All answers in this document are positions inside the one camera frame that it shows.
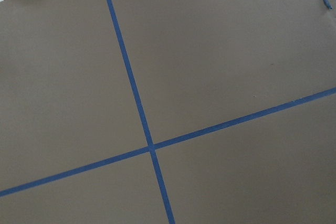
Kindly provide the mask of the blue tape strip lengthwise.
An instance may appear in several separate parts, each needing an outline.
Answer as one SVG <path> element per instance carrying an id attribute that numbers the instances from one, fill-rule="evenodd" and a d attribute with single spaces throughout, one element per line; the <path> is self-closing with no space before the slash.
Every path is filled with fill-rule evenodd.
<path id="1" fill-rule="evenodd" d="M 169 200 L 169 196 L 167 194 L 167 190 L 166 190 L 166 186 L 165 186 L 165 182 L 163 179 L 163 175 L 162 175 L 162 171 L 160 168 L 160 164 L 159 164 L 159 160 L 157 157 L 157 153 L 154 147 L 154 143 L 152 140 L 152 136 L 151 136 L 151 132 L 150 132 L 150 128 L 146 119 L 146 115 L 145 115 L 145 111 L 142 105 L 142 101 L 141 101 L 141 97 L 138 91 L 138 87 L 136 84 L 136 80 L 132 71 L 132 67 L 131 67 L 131 63 L 128 57 L 128 53 L 127 53 L 127 49 L 125 47 L 124 44 L 124 40 L 123 40 L 123 36 L 122 36 L 122 32 L 118 23 L 118 18 L 114 9 L 114 5 L 113 5 L 113 1 L 112 0 L 106 0 L 107 4 L 108 4 L 108 9 L 110 12 L 110 16 L 112 19 L 112 23 L 113 23 L 113 27 L 114 27 L 114 31 L 118 40 L 118 44 L 120 47 L 120 51 L 122 54 L 122 58 L 123 58 L 123 62 L 127 71 L 127 75 L 128 75 L 128 79 L 129 79 L 129 83 L 132 89 L 132 93 L 134 96 L 134 100 L 136 103 L 136 107 L 138 110 L 138 114 L 140 117 L 140 121 L 142 124 L 142 128 L 143 128 L 143 132 L 145 135 L 145 139 L 146 139 L 146 143 L 147 143 L 147 149 L 149 151 L 149 154 L 151 156 L 151 161 L 153 164 L 153 168 L 155 171 L 155 176 L 156 176 L 156 180 L 160 189 L 160 193 L 161 193 L 161 197 L 163 200 L 163 205 L 165 208 L 165 212 L 166 212 L 166 216 L 168 219 L 169 223 L 175 223 L 175 218 L 173 215 L 173 211 L 171 208 L 171 204 L 170 204 L 170 200 Z"/>

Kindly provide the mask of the blue tape strip crosswise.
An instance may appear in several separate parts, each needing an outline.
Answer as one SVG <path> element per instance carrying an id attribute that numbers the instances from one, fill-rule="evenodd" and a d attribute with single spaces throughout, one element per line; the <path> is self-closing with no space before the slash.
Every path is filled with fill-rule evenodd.
<path id="1" fill-rule="evenodd" d="M 314 101 L 314 100 L 317 100 L 317 99 L 321 99 L 321 98 L 324 98 L 324 97 L 327 97 L 327 96 L 330 96 L 330 95 L 333 95 L 333 94 L 335 94 L 335 88 L 324 90 L 324 91 L 321 91 L 321 92 L 318 92 L 318 93 L 315 93 L 315 94 L 312 94 L 312 95 L 309 95 L 309 96 L 306 96 L 306 97 L 303 97 L 303 98 L 300 98 L 300 99 L 292 100 L 292 101 L 289 101 L 289 102 L 286 102 L 286 103 L 283 103 L 283 104 L 280 104 L 280 105 L 277 105 L 277 106 L 273 106 L 273 107 L 268 108 L 268 109 L 264 109 L 264 110 L 261 110 L 261 111 L 258 111 L 258 112 L 252 113 L 252 114 L 241 116 L 241 117 L 238 117 L 236 119 L 232 119 L 232 120 L 220 123 L 220 124 L 209 126 L 209 127 L 204 128 L 204 129 L 200 129 L 200 130 L 197 130 L 197 131 L 194 131 L 194 132 L 190 132 L 188 134 L 184 134 L 184 135 L 181 135 L 181 136 L 177 136 L 177 137 L 168 139 L 168 140 L 163 141 L 163 142 L 156 143 L 156 144 L 154 144 L 154 148 L 156 150 L 158 150 L 158 149 L 161 149 L 161 148 L 164 148 L 164 147 L 167 147 L 167 146 L 170 146 L 170 145 L 174 145 L 174 144 L 177 144 L 177 143 L 180 143 L 180 142 L 183 142 L 183 141 L 191 140 L 193 138 L 196 138 L 196 137 L 199 137 L 199 136 L 202 136 L 202 135 L 206 135 L 206 134 L 209 134 L 209 133 L 220 131 L 220 130 L 232 127 L 234 125 L 242 124 L 242 123 L 245 123 L 245 122 L 248 122 L 248 121 L 251 121 L 251 120 L 255 120 L 257 118 L 261 118 L 263 116 L 267 116 L 267 115 L 270 115 L 270 114 L 273 114 L 273 113 L 276 113 L 276 112 L 279 112 L 279 111 L 283 111 L 283 110 L 286 110 L 286 109 L 289 109 L 289 108 L 293 108 L 295 106 L 299 106 L 299 105 L 302 105 L 304 103 L 308 103 L 308 102 L 311 102 L 311 101 Z M 97 162 L 94 162 L 94 163 L 91 163 L 91 164 L 88 164 L 88 165 L 77 167 L 77 168 L 74 168 L 74 169 L 59 173 L 59 174 L 51 175 L 51 176 L 41 178 L 41 179 L 38 179 L 38 180 L 35 180 L 35 181 L 32 181 L 32 182 L 28 182 L 28 183 L 25 183 L 25 184 L 22 184 L 22 185 L 19 185 L 19 186 L 8 188 L 8 189 L 5 189 L 5 190 L 1 191 L 1 197 L 11 195 L 11 194 L 14 194 L 14 193 L 17 193 L 17 192 L 20 192 L 20 191 L 23 191 L 23 190 L 27 190 L 27 189 L 30 189 L 30 188 L 38 187 L 38 186 L 41 186 L 41 185 L 44 185 L 44 184 L 47 184 L 47 183 L 51 183 L 51 182 L 54 182 L 54 181 L 57 181 L 57 180 L 61 180 L 61 179 L 67 178 L 67 177 L 71 177 L 71 176 L 74 176 L 74 175 L 77 175 L 77 174 L 80 174 L 80 173 L 87 172 L 89 170 L 94 170 L 94 169 L 97 169 L 97 168 L 100 168 L 100 167 L 103 167 L 103 166 L 113 164 L 113 163 L 116 163 L 116 162 L 120 162 L 122 160 L 132 158 L 132 157 L 147 153 L 149 151 L 150 151 L 149 147 L 139 148 L 137 150 L 133 150 L 133 151 L 126 152 L 126 153 L 123 153 L 123 154 L 120 154 L 120 155 L 117 155 L 117 156 L 113 156 L 113 157 L 110 157 L 110 158 L 107 158 L 107 159 L 103 159 L 101 161 L 97 161 Z"/>

